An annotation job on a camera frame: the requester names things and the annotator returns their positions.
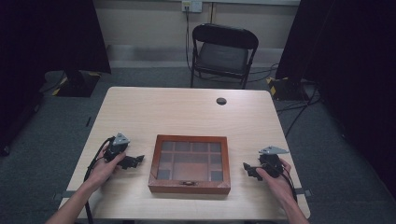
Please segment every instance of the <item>wooden box frame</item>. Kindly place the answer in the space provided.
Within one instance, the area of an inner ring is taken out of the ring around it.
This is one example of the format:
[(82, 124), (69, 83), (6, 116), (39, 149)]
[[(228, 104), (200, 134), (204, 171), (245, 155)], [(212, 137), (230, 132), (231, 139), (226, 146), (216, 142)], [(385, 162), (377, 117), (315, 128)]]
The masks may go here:
[[(187, 147), (183, 147), (184, 149), (181, 151), (177, 150), (177, 144), (180, 143), (187, 144), (184, 145)], [(197, 151), (194, 147), (198, 145), (195, 144), (201, 144), (200, 146), (203, 146), (203, 148), (207, 144), (207, 151), (205, 149), (204, 151)], [(160, 165), (162, 154), (165, 161), (162, 161)], [(177, 162), (177, 156), (180, 157), (180, 155), (194, 158), (204, 158), (206, 156), (207, 160), (203, 163), (196, 161), (190, 163)], [(186, 178), (191, 173), (198, 174), (199, 177)], [(160, 193), (228, 194), (231, 190), (231, 180), (227, 137), (157, 135), (148, 187), (151, 192)]]

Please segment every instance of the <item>black stand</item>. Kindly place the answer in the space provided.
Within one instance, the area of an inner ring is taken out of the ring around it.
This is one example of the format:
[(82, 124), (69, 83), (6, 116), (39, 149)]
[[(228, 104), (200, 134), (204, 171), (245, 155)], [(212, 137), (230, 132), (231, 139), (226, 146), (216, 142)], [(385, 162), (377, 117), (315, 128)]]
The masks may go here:
[(69, 97), (91, 97), (100, 76), (83, 74), (78, 70), (64, 70), (67, 80), (53, 95)]
[(306, 101), (309, 99), (301, 82), (293, 82), (288, 78), (268, 78), (267, 83), (271, 95), (278, 101)]

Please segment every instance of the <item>chair seat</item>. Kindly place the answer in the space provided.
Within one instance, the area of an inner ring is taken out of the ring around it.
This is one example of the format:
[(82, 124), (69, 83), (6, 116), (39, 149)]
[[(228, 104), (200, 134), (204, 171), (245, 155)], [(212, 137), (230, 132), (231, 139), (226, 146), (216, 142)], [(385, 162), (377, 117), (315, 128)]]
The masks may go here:
[(196, 68), (243, 76), (247, 61), (247, 49), (204, 43), (196, 61)]

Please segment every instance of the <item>power cord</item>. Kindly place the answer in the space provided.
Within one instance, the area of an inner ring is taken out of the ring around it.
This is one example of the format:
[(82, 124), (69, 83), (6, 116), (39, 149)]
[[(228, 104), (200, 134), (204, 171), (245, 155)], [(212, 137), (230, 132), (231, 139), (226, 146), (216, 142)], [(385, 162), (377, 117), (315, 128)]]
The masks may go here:
[(291, 123), (291, 125), (289, 126), (288, 130), (286, 131), (285, 138), (288, 137), (288, 135), (289, 135), (289, 133), (290, 133), (290, 130), (291, 130), (291, 128), (293, 127), (294, 123), (297, 121), (297, 119), (303, 114), (303, 112), (304, 112), (310, 105), (312, 105), (311, 102), (312, 102), (312, 100), (313, 100), (313, 98), (314, 98), (315, 93), (317, 92), (317, 90), (318, 90), (318, 85), (315, 86), (314, 92), (312, 93), (312, 96), (311, 96), (311, 98), (309, 99), (309, 101), (308, 101), (305, 105), (303, 105), (303, 106), (300, 107), (302, 110), (298, 113), (298, 115), (296, 116), (296, 118), (294, 119), (294, 121), (293, 121), (293, 122)]

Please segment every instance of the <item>chair leg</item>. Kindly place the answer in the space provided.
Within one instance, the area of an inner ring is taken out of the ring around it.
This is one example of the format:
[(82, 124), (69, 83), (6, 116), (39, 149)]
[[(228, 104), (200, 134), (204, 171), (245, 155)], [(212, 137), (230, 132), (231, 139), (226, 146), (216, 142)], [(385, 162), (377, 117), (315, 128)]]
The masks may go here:
[(244, 78), (242, 79), (242, 81), (243, 81), (242, 90), (244, 90), (245, 87), (246, 87), (246, 85), (247, 85), (248, 78), (247, 78), (247, 77), (244, 77)]
[(194, 84), (194, 69), (191, 69), (191, 81), (190, 81), (190, 88), (192, 88)]

